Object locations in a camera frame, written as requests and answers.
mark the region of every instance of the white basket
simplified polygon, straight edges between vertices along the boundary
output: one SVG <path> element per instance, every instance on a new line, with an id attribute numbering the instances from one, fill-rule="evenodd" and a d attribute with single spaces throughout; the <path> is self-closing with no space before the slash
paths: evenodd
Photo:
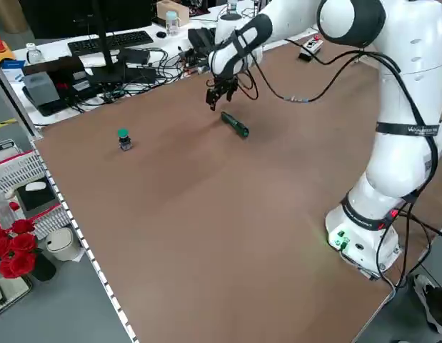
<path id="1" fill-rule="evenodd" d="M 44 168 L 35 151 L 27 151 L 0 162 L 0 190 L 3 193 L 44 176 Z M 70 224 L 70 218 L 60 204 L 29 219 L 34 223 L 34 233 L 38 239 L 43 239 L 49 233 Z"/>
<path id="2" fill-rule="evenodd" d="M 44 168 L 34 151 L 27 151 L 0 162 L 0 190 L 3 193 L 42 177 Z"/>

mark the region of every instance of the plastic bottle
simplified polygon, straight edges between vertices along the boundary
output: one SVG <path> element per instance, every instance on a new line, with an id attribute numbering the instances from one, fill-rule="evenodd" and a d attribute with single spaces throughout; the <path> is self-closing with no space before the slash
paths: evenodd
<path id="1" fill-rule="evenodd" d="M 228 0 L 227 2 L 227 13 L 236 13 L 236 5 L 238 0 Z"/>
<path id="2" fill-rule="evenodd" d="M 178 14 L 175 11 L 166 12 L 166 33 L 169 36 L 175 36 L 178 34 L 178 20 Z"/>
<path id="3" fill-rule="evenodd" d="M 27 43 L 27 61 L 30 64 L 37 64 L 44 62 L 44 57 L 41 51 L 36 48 L 35 43 Z"/>

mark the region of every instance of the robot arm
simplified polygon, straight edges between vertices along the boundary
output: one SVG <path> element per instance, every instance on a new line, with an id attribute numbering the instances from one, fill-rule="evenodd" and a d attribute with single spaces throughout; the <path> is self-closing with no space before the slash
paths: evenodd
<path id="1" fill-rule="evenodd" d="M 238 87 L 235 75 L 252 65 L 251 54 L 260 57 L 262 45 L 300 34 L 316 22 L 327 41 L 357 48 L 373 45 L 400 68 L 395 72 L 404 86 L 386 67 L 380 68 L 381 105 L 370 162 L 326 216 L 329 244 L 377 276 L 401 251 L 391 226 L 391 218 L 398 213 L 395 208 L 430 180 L 429 169 L 438 158 L 431 156 L 434 145 L 436 154 L 442 155 L 442 4 L 435 0 L 273 0 L 252 20 L 218 27 L 223 33 L 221 43 L 209 57 L 216 85 L 207 97 L 211 108 L 222 94 L 231 97 Z M 404 89 L 424 125 L 418 123 Z"/>
<path id="2" fill-rule="evenodd" d="M 219 21 L 216 40 L 219 41 L 219 32 L 226 39 L 210 55 L 213 75 L 231 78 L 243 70 L 244 64 L 251 64 L 248 56 L 255 49 L 304 32 L 316 23 L 319 3 L 320 0 L 273 0 L 256 17 L 246 23 L 238 21 L 230 30 L 220 27 L 223 22 Z M 234 29 L 236 35 L 229 36 Z"/>

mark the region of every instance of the white container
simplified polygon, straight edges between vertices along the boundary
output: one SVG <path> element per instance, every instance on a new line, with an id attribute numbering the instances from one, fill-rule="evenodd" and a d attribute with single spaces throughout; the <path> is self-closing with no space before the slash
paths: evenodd
<path id="1" fill-rule="evenodd" d="M 27 43 L 27 61 L 30 64 L 37 64 L 44 62 L 44 57 L 41 51 L 36 48 L 35 43 Z"/>
<path id="2" fill-rule="evenodd" d="M 78 239 L 67 227 L 50 233 L 46 238 L 46 248 L 59 261 L 71 261 L 81 253 Z"/>
<path id="3" fill-rule="evenodd" d="M 179 30 L 179 18 L 175 11 L 166 12 L 166 33 L 169 36 L 175 36 Z"/>

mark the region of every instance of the gray floor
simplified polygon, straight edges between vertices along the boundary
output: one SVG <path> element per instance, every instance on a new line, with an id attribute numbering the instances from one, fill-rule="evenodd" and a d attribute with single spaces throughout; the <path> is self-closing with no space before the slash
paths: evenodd
<path id="1" fill-rule="evenodd" d="M 87 256 L 0 315 L 0 342 L 130 343 Z"/>
<path id="2" fill-rule="evenodd" d="M 423 268 L 416 271 L 430 277 L 435 285 L 442 287 L 442 237 L 433 244 Z M 411 343 L 436 343 L 442 336 L 436 334 L 426 323 L 422 304 L 409 287 L 400 291 L 369 324 L 358 343 L 389 343 L 395 340 Z"/>

